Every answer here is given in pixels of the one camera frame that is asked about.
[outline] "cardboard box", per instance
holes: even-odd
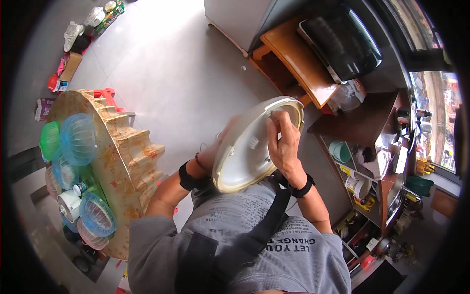
[[[36,110],[34,111],[34,120],[41,121],[46,120],[51,110],[52,104],[54,103],[55,98],[40,98],[38,99],[38,104],[36,105]]]
[[[124,3],[116,1],[116,7],[104,17],[103,21],[95,27],[95,30],[98,34],[102,34],[123,13]]]
[[[70,52],[70,59],[67,62],[63,73],[60,75],[59,80],[64,80],[66,82],[70,82],[73,77],[73,74],[78,68],[78,65],[82,61],[82,55],[74,52]]]

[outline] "cloth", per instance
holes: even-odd
[[[173,220],[147,216],[129,229],[129,285],[134,294],[174,293],[179,261],[193,232],[219,241],[216,255],[266,215],[274,197],[269,180],[242,192],[196,198],[195,209],[177,233]],[[229,293],[270,289],[288,292],[350,293],[351,280],[341,239],[320,233],[305,218],[290,216],[266,249],[229,286]]]

